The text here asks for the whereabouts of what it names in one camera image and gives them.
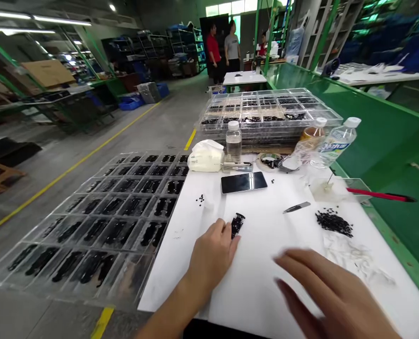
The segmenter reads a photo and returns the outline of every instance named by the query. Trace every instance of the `smartphone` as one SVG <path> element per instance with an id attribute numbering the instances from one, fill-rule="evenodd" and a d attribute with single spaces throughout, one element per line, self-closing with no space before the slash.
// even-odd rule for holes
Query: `smartphone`
<path id="1" fill-rule="evenodd" d="M 239 174 L 221 178 L 222 194 L 266 188 L 263 172 Z"/>

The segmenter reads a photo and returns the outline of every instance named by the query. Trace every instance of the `green workbench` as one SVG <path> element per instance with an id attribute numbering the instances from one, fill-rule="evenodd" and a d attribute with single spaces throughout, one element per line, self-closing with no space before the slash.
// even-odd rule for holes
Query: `green workbench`
<path id="1" fill-rule="evenodd" d="M 372 199 L 367 213 L 419 288 L 419 113 L 291 64 L 270 65 L 272 89 L 307 88 L 344 119 L 362 119 L 356 141 L 332 167 L 372 191 L 416 203 Z"/>

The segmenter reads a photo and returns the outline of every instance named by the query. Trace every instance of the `ceiling light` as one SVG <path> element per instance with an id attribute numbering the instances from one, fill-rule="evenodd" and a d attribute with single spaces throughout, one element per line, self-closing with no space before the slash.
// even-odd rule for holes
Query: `ceiling light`
<path id="1" fill-rule="evenodd" d="M 77 20 L 68 20 L 68 19 L 60 19 L 60 18 L 51 18 L 46 16 L 34 16 L 35 20 L 38 21 L 46 21 L 46 22 L 54 22 L 58 24 L 75 24 L 81 26 L 91 26 L 92 24 L 87 21 L 77 21 Z"/>
<path id="2" fill-rule="evenodd" d="M 0 16 L 11 17 L 15 19 L 31 19 L 31 17 L 26 14 L 16 14 L 16 13 L 7 13 L 7 12 L 0 12 Z"/>
<path id="3" fill-rule="evenodd" d="M 12 35 L 16 33 L 43 33 L 43 34 L 56 33 L 55 31 L 32 30 L 32 29 L 24 29 L 24 28 L 8 28 L 8 27 L 0 27 L 0 32 L 3 32 L 6 35 Z"/>

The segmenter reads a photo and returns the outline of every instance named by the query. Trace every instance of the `bottle cap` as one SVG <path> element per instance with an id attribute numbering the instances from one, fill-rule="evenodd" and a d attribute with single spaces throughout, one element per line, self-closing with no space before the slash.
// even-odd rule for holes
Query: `bottle cap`
<path id="1" fill-rule="evenodd" d="M 356 128 L 362 120 L 356 117 L 347 118 L 345 123 L 343 124 L 349 128 Z"/>
<path id="2" fill-rule="evenodd" d="M 239 129 L 239 122 L 237 122 L 237 121 L 229 121 L 228 122 L 228 129 L 229 130 L 237 130 L 237 129 Z"/>
<path id="3" fill-rule="evenodd" d="M 316 118 L 314 125 L 316 127 L 324 127 L 327 123 L 327 119 L 326 118 Z"/>

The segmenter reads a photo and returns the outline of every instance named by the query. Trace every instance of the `hand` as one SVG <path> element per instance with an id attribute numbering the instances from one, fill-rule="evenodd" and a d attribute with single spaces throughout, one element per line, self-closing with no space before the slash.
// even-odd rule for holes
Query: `hand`
<path id="1" fill-rule="evenodd" d="M 232 224 L 225 224 L 222 219 L 217 219 L 197 239 L 184 277 L 198 289 L 197 295 L 204 295 L 208 300 L 232 264 L 240 239 L 237 236 L 232 240 Z"/>
<path id="2" fill-rule="evenodd" d="M 283 280 L 277 285 L 308 339 L 398 339 L 399 335 L 362 281 L 312 250 L 288 250 L 274 259 L 308 292 L 324 313 L 314 317 Z"/>

